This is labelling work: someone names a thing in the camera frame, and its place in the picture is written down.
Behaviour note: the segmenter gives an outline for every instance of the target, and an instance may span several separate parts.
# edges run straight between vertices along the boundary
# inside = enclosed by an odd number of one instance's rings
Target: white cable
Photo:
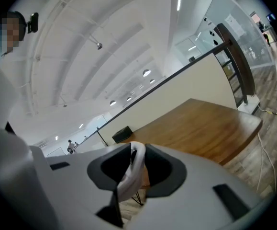
[[[259,172],[259,179],[258,179],[256,192],[258,192],[259,184],[260,184],[261,179],[262,179],[262,168],[263,168],[263,149],[262,149],[262,143],[261,143],[261,169],[260,169],[260,172]]]
[[[261,139],[261,137],[259,136],[259,133],[257,133],[257,135],[258,135],[258,139],[259,139],[259,141],[260,141],[260,143],[261,143],[261,148],[262,148],[262,150],[266,153],[266,155],[267,155],[267,157],[268,157],[268,159],[269,159],[269,162],[270,162],[270,164],[271,164],[271,166],[272,166],[272,168],[273,168],[273,174],[274,174],[274,191],[276,191],[276,190],[277,190],[276,170],[275,170],[275,168],[274,168],[274,165],[273,165],[273,163],[272,163],[272,161],[271,161],[271,159],[270,159],[270,156],[269,156],[268,152],[265,150],[265,148],[264,148],[264,146],[263,146],[262,139]]]
[[[257,105],[257,106],[258,106],[259,110],[261,110],[261,111],[265,112],[265,110],[263,110],[262,108],[260,108],[260,107],[259,107],[259,105]]]

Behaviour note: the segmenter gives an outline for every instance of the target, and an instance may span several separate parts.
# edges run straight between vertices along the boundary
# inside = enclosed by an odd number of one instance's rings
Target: black box
[[[133,132],[131,131],[131,129],[129,128],[129,126],[119,130],[118,132],[116,132],[115,135],[112,136],[113,140],[116,143],[122,142],[123,140],[129,138],[131,136]]]

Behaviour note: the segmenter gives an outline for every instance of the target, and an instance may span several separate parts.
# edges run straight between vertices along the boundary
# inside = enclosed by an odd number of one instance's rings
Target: spotlight
[[[102,43],[97,43],[97,50],[102,49],[103,45]]]
[[[147,70],[144,70],[143,76],[144,76],[144,77],[148,76],[148,75],[150,74],[150,72],[151,72],[151,71],[148,70],[148,69],[147,69]]]

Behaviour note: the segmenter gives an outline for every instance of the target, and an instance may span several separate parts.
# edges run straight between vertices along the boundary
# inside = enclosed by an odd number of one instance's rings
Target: black slot
[[[69,166],[70,164],[67,162],[60,162],[60,163],[55,163],[55,164],[51,164],[50,167],[53,171],[58,170],[58,169],[62,169],[64,167]]]
[[[239,219],[249,212],[250,209],[227,184],[214,186],[213,190],[234,220]]]

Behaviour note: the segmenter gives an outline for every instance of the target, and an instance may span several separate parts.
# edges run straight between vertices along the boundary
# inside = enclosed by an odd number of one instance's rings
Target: floor
[[[276,65],[252,69],[256,85],[256,94],[260,99],[261,108],[277,113],[277,44],[271,44],[272,54]],[[237,85],[237,80],[232,82],[232,87]],[[263,120],[263,126],[259,132],[264,148],[276,170],[277,183],[277,116],[258,110],[256,116]],[[253,190],[257,189],[261,166],[261,146],[256,137],[240,154],[224,165],[229,172],[246,182]],[[262,178],[258,188],[261,197],[266,197],[275,190],[275,179],[272,166],[263,153]],[[139,190],[141,199],[145,202],[145,190]],[[120,203],[123,222],[135,217],[141,206],[133,199]]]

